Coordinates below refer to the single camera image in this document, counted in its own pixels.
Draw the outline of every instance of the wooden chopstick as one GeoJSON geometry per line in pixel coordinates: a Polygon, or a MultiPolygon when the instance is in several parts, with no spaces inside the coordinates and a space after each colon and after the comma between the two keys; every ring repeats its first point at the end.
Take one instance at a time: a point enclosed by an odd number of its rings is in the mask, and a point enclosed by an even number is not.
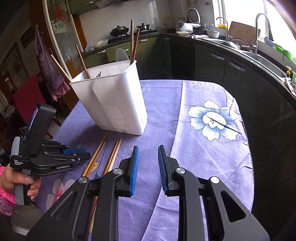
{"type": "Polygon", "coordinates": [[[137,45],[138,45],[138,39],[139,39],[140,29],[137,29],[135,43],[133,45],[133,53],[131,55],[131,64],[135,61],[136,57],[136,51],[137,51],[137,45]]]}
{"type": "Polygon", "coordinates": [[[83,61],[83,58],[82,58],[82,56],[81,56],[80,50],[79,50],[79,48],[78,48],[77,45],[75,45],[75,46],[76,46],[77,53],[78,53],[78,55],[79,55],[80,61],[81,61],[81,63],[82,63],[82,67],[83,67],[84,72],[85,72],[85,74],[86,74],[86,77],[87,77],[88,79],[90,79],[89,73],[88,73],[87,68],[86,68],[86,66],[85,66],[85,64],[84,64],[84,61],[83,61]]]}
{"type": "Polygon", "coordinates": [[[93,169],[94,164],[96,163],[96,160],[98,159],[98,157],[99,157],[99,155],[100,155],[100,153],[101,153],[101,151],[102,151],[104,145],[106,144],[106,142],[107,142],[107,140],[105,140],[105,141],[103,142],[103,144],[102,144],[102,146],[100,147],[98,153],[96,154],[95,158],[94,158],[93,161],[91,162],[90,168],[87,170],[87,172],[86,172],[86,174],[85,174],[86,177],[88,177],[89,174],[91,173],[91,170],[93,169]]]}
{"type": "Polygon", "coordinates": [[[114,165],[114,162],[115,162],[115,159],[116,159],[116,156],[117,156],[117,153],[118,153],[118,150],[119,150],[119,147],[120,147],[121,141],[122,141],[122,138],[119,140],[119,142],[118,142],[118,144],[117,144],[117,146],[116,146],[116,150],[115,150],[115,152],[114,152],[114,155],[113,155],[113,157],[112,157],[112,160],[111,160],[111,162],[110,162],[110,165],[109,165],[109,167],[108,167],[108,171],[107,171],[107,172],[109,172],[109,171],[111,171],[111,170],[113,169],[113,165],[114,165]]]}
{"type": "Polygon", "coordinates": [[[108,135],[108,134],[105,134],[105,135],[104,135],[103,140],[101,141],[101,143],[98,145],[97,149],[95,150],[93,156],[91,157],[89,163],[87,164],[86,169],[84,170],[84,172],[83,172],[83,174],[82,174],[83,177],[85,177],[85,175],[86,175],[86,173],[88,172],[88,170],[89,170],[90,168],[92,168],[92,167],[91,167],[91,164],[93,163],[93,160],[96,158],[96,155],[98,154],[98,152],[99,152],[101,146],[103,145],[103,143],[104,143],[104,141],[105,141],[107,135],[108,135]]]}
{"type": "Polygon", "coordinates": [[[112,150],[112,153],[111,153],[111,155],[110,155],[110,157],[109,157],[109,160],[108,160],[107,165],[106,165],[106,167],[105,167],[105,170],[104,170],[104,172],[103,172],[103,176],[109,171],[109,168],[110,168],[110,165],[111,165],[111,163],[112,163],[112,160],[113,160],[114,154],[115,154],[115,152],[116,152],[116,149],[117,149],[118,143],[119,143],[119,141],[117,141],[117,142],[115,143],[115,146],[114,146],[114,148],[113,148],[113,150],[112,150]]]}
{"type": "MultiPolygon", "coordinates": [[[[111,155],[108,159],[108,162],[106,164],[106,167],[104,169],[104,172],[103,172],[103,175],[104,176],[107,172],[111,171],[112,168],[113,168],[113,164],[114,164],[114,161],[116,159],[116,156],[117,156],[117,153],[118,153],[118,150],[119,150],[119,147],[120,147],[120,144],[121,144],[121,141],[122,141],[122,138],[117,141],[115,143],[115,146],[111,152],[111,155]]],[[[94,197],[94,208],[93,208],[93,211],[92,211],[92,215],[91,215],[91,222],[90,222],[90,225],[89,225],[89,233],[92,233],[93,232],[93,228],[94,228],[94,217],[95,217],[95,214],[96,214],[96,204],[98,202],[98,196],[95,196],[94,197]]]]}
{"type": "Polygon", "coordinates": [[[58,65],[59,69],[61,70],[61,72],[64,74],[64,76],[66,77],[66,79],[72,83],[72,79],[69,77],[69,75],[67,75],[67,73],[64,71],[64,69],[59,65],[59,62],[55,59],[55,57],[51,54],[50,55],[52,57],[52,59],[54,60],[54,62],[58,65]]]}
{"type": "Polygon", "coordinates": [[[132,53],[133,53],[133,20],[131,20],[131,49],[130,49],[130,53],[131,53],[131,56],[132,56],[132,53]]]}

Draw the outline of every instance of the checkered apron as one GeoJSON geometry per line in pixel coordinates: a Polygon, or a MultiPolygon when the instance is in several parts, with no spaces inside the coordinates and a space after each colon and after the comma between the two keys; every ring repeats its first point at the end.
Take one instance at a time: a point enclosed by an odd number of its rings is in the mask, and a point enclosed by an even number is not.
{"type": "Polygon", "coordinates": [[[63,82],[65,77],[63,73],[54,62],[52,57],[51,48],[47,48],[42,41],[41,34],[43,31],[38,30],[38,25],[35,27],[35,47],[36,55],[39,64],[40,71],[46,80],[46,85],[50,91],[54,100],[57,100],[59,97],[62,97],[66,94],[66,90],[63,87],[63,82]]]}

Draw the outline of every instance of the floral tablecloth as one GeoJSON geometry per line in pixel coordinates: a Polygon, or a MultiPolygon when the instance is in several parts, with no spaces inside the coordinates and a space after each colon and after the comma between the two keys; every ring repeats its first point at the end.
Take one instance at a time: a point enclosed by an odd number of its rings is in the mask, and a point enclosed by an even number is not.
{"type": "MultiPolygon", "coordinates": [[[[254,181],[252,159],[239,107],[235,99],[214,83],[183,80],[142,80],[148,114],[143,135],[101,130],[81,102],[75,106],[54,140],[91,154],[108,132],[108,142],[92,169],[90,179],[100,177],[115,142],[122,138],[114,168],[140,150],[136,190],[131,198],[119,198],[119,240],[177,240],[178,201],[161,191],[157,149],[201,178],[218,176],[249,208],[254,181]]],[[[39,208],[46,212],[78,179],[87,162],[72,172],[42,178],[39,208]]]]}

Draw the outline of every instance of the pink flower print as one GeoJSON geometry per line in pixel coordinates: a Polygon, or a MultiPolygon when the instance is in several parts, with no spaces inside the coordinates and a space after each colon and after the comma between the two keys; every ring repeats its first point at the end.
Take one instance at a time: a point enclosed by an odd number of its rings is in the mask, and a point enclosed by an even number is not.
{"type": "Polygon", "coordinates": [[[54,181],[52,186],[53,194],[49,193],[47,195],[46,208],[47,210],[64,194],[64,192],[75,182],[75,179],[69,179],[63,184],[60,178],[54,181]]]}

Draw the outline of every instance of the human hand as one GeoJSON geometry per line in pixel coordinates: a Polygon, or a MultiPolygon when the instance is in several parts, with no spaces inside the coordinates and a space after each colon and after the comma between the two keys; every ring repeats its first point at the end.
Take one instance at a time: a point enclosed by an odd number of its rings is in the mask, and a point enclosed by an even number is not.
{"type": "Polygon", "coordinates": [[[2,176],[0,177],[0,186],[6,192],[14,194],[15,184],[31,184],[27,195],[33,199],[39,192],[41,180],[40,177],[38,177],[36,180],[33,180],[32,177],[29,177],[26,174],[21,173],[19,170],[11,168],[10,165],[7,165],[2,173],[2,176]]]}

